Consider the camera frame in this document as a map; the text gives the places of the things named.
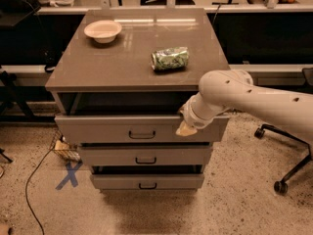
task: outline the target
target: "can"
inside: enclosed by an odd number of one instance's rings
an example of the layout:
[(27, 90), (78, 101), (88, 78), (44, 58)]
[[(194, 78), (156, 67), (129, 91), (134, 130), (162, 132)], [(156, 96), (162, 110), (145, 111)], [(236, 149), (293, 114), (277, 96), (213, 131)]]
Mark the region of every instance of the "can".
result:
[(166, 71), (183, 68), (188, 65), (189, 52), (187, 47), (174, 47), (152, 53), (154, 71)]

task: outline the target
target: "table top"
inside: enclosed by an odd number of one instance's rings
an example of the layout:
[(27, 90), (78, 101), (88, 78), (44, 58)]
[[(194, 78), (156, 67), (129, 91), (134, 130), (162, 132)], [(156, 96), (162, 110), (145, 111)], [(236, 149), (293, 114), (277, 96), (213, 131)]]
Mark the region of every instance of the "table top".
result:
[[(86, 25), (114, 20), (122, 31), (108, 44), (84, 34)], [(155, 72), (155, 50), (188, 47), (189, 64)], [(204, 9), (109, 9), (89, 11), (46, 88), (52, 92), (197, 90), (208, 71), (229, 68)]]

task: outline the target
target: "bowl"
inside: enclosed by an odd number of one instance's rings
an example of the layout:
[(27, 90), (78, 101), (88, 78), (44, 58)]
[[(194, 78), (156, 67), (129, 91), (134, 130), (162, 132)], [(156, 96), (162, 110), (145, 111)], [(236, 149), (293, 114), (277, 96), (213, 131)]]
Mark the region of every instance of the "bowl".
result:
[(110, 20), (90, 23), (84, 29), (84, 33), (98, 43), (110, 43), (120, 32), (121, 24)]

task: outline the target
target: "concrete floor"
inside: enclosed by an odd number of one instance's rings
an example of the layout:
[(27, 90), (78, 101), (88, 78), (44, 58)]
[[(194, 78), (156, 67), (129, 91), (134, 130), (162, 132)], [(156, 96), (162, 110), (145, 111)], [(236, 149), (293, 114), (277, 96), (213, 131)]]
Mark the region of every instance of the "concrete floor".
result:
[[(45, 234), (312, 234), (313, 163), (290, 181), (286, 196), (273, 190), (306, 155), (305, 147), (271, 132), (259, 140), (253, 133), (261, 121), (230, 115), (198, 191), (100, 192), (85, 165), (75, 174), (76, 187), (70, 181), (60, 187), (66, 162), (50, 153), (28, 185)], [(13, 227), (14, 235), (41, 234), (25, 184), (56, 131), (54, 124), (0, 125), (0, 147), (14, 160), (0, 158), (0, 223)]]

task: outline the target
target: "drawer handle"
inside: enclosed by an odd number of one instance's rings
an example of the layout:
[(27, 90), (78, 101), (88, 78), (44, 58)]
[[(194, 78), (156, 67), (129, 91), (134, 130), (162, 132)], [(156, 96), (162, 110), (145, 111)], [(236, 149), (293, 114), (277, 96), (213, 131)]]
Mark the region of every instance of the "drawer handle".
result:
[(157, 157), (154, 158), (151, 162), (141, 162), (140, 159), (136, 158), (136, 164), (138, 165), (153, 165), (157, 162)]
[(156, 131), (154, 130), (153, 133), (148, 133), (148, 134), (145, 134), (145, 133), (136, 134), (136, 133), (132, 133), (131, 130), (129, 130), (128, 136), (131, 139), (153, 139), (156, 136)]
[(155, 183), (152, 187), (142, 187), (141, 183), (139, 183), (139, 189), (140, 190), (155, 190), (157, 188), (157, 184)]

